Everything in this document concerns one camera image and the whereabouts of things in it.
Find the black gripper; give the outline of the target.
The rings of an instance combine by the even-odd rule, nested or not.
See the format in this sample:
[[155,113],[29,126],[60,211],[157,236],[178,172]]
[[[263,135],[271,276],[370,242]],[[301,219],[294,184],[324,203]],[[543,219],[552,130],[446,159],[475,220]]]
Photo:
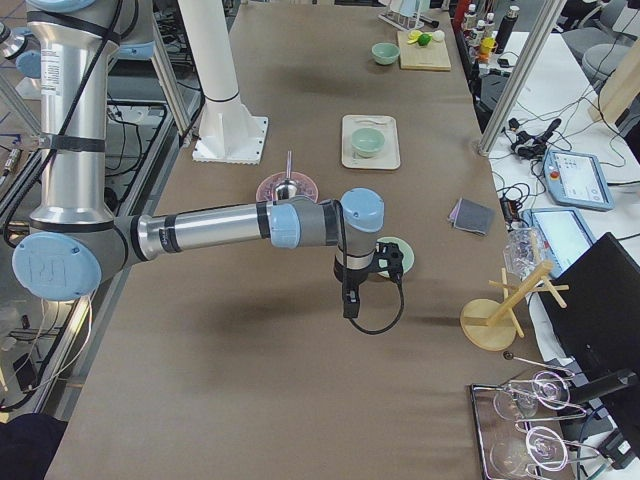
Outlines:
[[373,257],[373,272],[387,276],[403,276],[402,254],[396,244],[376,243]]

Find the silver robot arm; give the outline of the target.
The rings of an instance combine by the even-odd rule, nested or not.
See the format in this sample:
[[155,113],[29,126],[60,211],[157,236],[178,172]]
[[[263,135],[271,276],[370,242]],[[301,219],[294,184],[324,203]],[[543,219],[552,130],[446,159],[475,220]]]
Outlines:
[[333,246],[342,299],[354,306],[369,274],[403,275],[394,243],[377,236],[384,203],[355,188],[340,200],[285,200],[161,217],[116,217],[104,200],[108,63],[154,52],[148,1],[32,1],[27,22],[41,46],[40,205],[12,257],[37,297],[86,296],[121,270],[162,254],[267,239],[278,248]]

